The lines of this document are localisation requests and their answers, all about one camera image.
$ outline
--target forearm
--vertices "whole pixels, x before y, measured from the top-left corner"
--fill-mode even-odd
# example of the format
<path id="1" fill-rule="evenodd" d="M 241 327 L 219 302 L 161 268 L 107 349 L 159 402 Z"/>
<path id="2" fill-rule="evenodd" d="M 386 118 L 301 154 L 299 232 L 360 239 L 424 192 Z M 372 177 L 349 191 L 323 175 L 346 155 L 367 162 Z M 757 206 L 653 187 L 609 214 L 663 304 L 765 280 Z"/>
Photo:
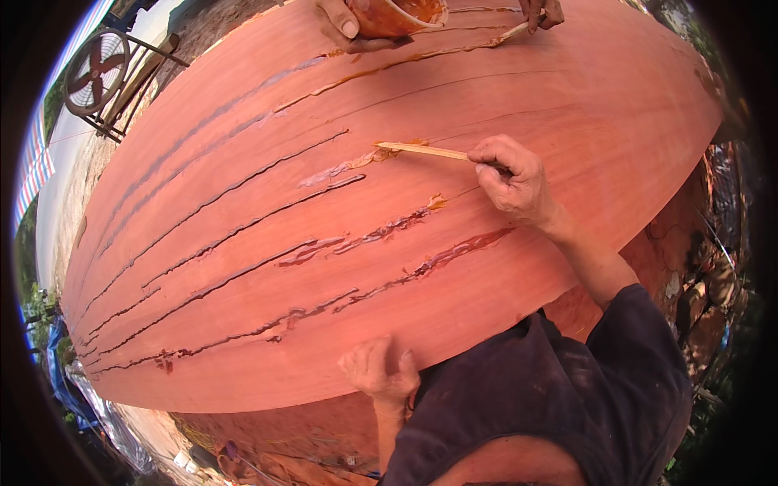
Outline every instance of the forearm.
<path id="1" fill-rule="evenodd" d="M 380 404 L 374 404 L 376 411 L 376 420 L 378 422 L 378 457 L 380 472 L 383 474 L 387 470 L 389 458 L 394 452 L 394 440 L 400 429 L 405 425 L 406 410 L 405 406 L 387 407 Z"/>
<path id="2" fill-rule="evenodd" d="M 578 224 L 562 205 L 556 205 L 552 222 L 541 231 L 559 248 L 603 311 L 622 288 L 639 282 L 621 255 Z"/>

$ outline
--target dark blue t-shirt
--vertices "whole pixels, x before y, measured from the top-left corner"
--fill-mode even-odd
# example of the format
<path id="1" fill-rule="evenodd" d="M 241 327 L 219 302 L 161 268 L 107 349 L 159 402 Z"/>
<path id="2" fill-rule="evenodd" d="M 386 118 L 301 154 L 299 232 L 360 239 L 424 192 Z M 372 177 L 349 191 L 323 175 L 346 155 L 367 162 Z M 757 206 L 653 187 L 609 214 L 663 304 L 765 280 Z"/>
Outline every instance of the dark blue t-shirt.
<path id="1" fill-rule="evenodd" d="M 586 344 L 534 313 L 422 371 L 382 486 L 428 484 L 508 435 L 554 442 L 589 484 L 654 484 L 681 442 L 692 386 L 646 289 L 622 289 Z"/>

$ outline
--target fan blade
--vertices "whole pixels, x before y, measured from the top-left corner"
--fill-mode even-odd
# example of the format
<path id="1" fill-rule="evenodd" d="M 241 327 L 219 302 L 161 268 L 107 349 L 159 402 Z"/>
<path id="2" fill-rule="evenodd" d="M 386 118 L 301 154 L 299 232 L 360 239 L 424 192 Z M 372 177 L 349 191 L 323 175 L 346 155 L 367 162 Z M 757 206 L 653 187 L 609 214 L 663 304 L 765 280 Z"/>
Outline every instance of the fan blade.
<path id="1" fill-rule="evenodd" d="M 121 66 L 124 63 L 124 53 L 114 54 L 100 65 L 100 72 L 109 72 L 111 69 Z"/>
<path id="2" fill-rule="evenodd" d="M 68 84 L 68 95 L 72 95 L 73 93 L 77 91 L 81 91 L 84 89 L 84 86 L 89 84 L 89 73 L 87 72 L 85 75 L 81 76 L 80 78 L 76 79 L 74 82 L 71 82 Z"/>
<path id="3" fill-rule="evenodd" d="M 97 37 L 89 49 L 89 67 L 92 70 L 100 69 L 100 61 L 103 60 L 103 38 Z"/>
<path id="4" fill-rule="evenodd" d="M 97 78 L 92 82 L 92 105 L 99 105 L 103 101 L 103 80 Z"/>

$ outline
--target plastic sheet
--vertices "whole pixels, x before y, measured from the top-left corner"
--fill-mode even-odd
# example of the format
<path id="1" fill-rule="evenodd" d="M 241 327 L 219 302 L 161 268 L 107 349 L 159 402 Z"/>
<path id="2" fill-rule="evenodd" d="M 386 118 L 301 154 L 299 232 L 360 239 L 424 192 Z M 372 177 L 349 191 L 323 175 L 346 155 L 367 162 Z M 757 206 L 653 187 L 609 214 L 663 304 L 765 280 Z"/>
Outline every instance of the plastic sheet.
<path id="1" fill-rule="evenodd" d="M 97 392 L 92 388 L 92 384 L 86 378 L 81 362 L 76 359 L 65 370 L 68 374 L 68 379 L 81 390 L 83 396 L 89 401 L 89 405 L 94 410 L 97 420 L 100 421 L 103 430 L 108 434 L 114 447 L 141 474 L 151 474 L 155 469 L 151 456 L 143 449 L 143 446 L 141 446 L 140 442 L 116 413 L 114 404 L 103 400 L 97 395 Z"/>
<path id="2" fill-rule="evenodd" d="M 98 425 L 97 417 L 89 405 L 73 395 L 68 389 L 62 365 L 57 358 L 57 344 L 66 335 L 65 321 L 62 315 L 54 317 L 53 324 L 49 327 L 49 339 L 46 344 L 46 357 L 48 362 L 49 380 L 54 389 L 54 397 L 62 402 L 68 410 L 75 414 L 79 430 L 87 430 Z"/>

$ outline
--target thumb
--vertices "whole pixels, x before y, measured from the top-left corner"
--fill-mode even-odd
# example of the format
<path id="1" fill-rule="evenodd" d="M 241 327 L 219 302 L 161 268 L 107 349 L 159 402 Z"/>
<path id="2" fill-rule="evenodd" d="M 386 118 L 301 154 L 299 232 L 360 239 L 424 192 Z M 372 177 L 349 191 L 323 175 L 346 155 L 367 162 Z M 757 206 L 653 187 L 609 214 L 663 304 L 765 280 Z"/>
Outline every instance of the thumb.
<path id="1" fill-rule="evenodd" d="M 504 190 L 505 183 L 494 167 L 484 163 L 475 164 L 475 174 L 478 176 L 478 184 L 484 188 L 490 198 Z"/>
<path id="2" fill-rule="evenodd" d="M 400 356 L 400 361 L 398 362 L 398 371 L 400 372 L 400 376 L 402 376 L 403 379 L 414 380 L 419 375 L 418 370 L 416 370 L 416 362 L 413 359 L 413 351 L 410 349 L 402 353 Z"/>
<path id="3" fill-rule="evenodd" d="M 359 32 L 359 21 L 342 0 L 320 0 L 319 6 L 343 35 L 349 39 L 356 37 Z"/>

